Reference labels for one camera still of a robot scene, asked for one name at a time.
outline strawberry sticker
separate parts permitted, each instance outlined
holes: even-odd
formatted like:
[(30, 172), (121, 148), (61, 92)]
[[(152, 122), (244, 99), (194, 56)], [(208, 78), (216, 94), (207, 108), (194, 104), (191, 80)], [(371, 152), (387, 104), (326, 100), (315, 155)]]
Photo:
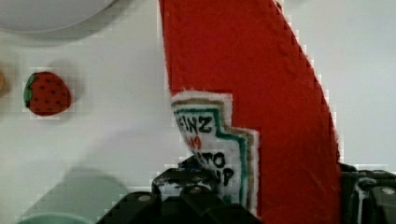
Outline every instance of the strawberry sticker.
[(52, 116), (71, 105), (71, 94), (60, 77), (51, 72), (40, 72), (29, 77), (23, 101), (38, 116)]

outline toy ketchup bottle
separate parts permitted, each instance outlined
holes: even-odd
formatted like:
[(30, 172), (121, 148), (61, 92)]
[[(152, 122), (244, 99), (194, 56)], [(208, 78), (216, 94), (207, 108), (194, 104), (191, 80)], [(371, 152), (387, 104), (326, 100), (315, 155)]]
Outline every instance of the toy ketchup bottle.
[(177, 125), (219, 197), (266, 224), (339, 223), (331, 111), (276, 2), (160, 4)]

